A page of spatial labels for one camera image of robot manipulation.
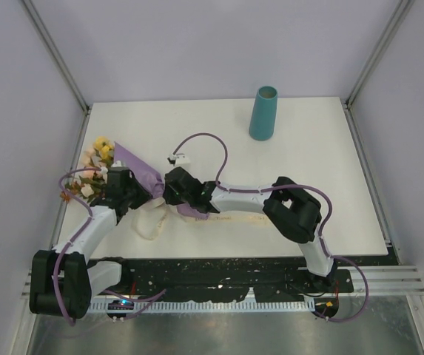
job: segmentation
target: yellow flower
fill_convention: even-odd
[[[110,156],[110,154],[108,154],[109,151],[110,151],[109,146],[103,146],[103,148],[100,149],[100,158],[107,159]]]
[[[110,143],[110,140],[106,137],[98,137],[95,140],[95,143],[93,144],[93,146],[95,147],[96,150],[100,151],[104,146],[107,146]]]

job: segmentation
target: artificial flower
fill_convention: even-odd
[[[85,196],[85,198],[88,198],[95,193],[89,183],[86,183],[85,186],[81,188],[80,192],[83,196]]]
[[[101,157],[101,159],[108,159],[110,157],[110,147],[109,146],[103,146],[103,148],[100,149],[100,157]]]
[[[87,170],[85,172],[82,172],[81,176],[86,179],[93,179],[93,176],[95,176],[95,172],[93,170]]]
[[[91,144],[90,146],[87,147],[87,149],[85,150],[84,154],[87,157],[91,157],[92,155],[94,155],[96,153],[95,148],[93,147],[93,144]]]
[[[67,195],[65,192],[61,192],[61,198],[62,198],[62,200],[64,200],[65,202],[69,202],[70,201],[70,196],[69,195]]]
[[[93,144],[93,146],[95,147],[96,150],[100,151],[101,148],[103,148],[104,146],[108,146],[108,144],[110,143],[110,140],[106,137],[98,137],[95,140],[95,143]]]
[[[80,163],[83,166],[90,166],[92,164],[92,159],[89,156],[86,156],[85,154],[83,154],[80,158]]]

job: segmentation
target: red wire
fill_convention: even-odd
[[[136,281],[132,284],[131,294],[129,295],[129,298],[132,298],[135,295],[135,292],[136,292]]]

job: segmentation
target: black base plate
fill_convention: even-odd
[[[131,259],[127,262],[135,293],[151,296],[166,289],[161,300],[167,302],[239,302],[250,287],[254,288],[258,302],[302,300],[301,291],[321,293],[312,286],[308,271],[299,269],[305,265],[303,258]],[[335,279],[340,293],[353,292],[348,270],[338,269]],[[110,289],[128,294],[124,285]],[[326,291],[334,290],[333,285]]]

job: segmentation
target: metal floor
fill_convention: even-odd
[[[353,314],[362,301],[342,297],[338,316]],[[71,328],[63,319],[38,317],[28,354],[424,354],[406,297],[372,297],[360,318],[343,324],[308,312],[145,314],[99,324],[105,319],[89,315]]]

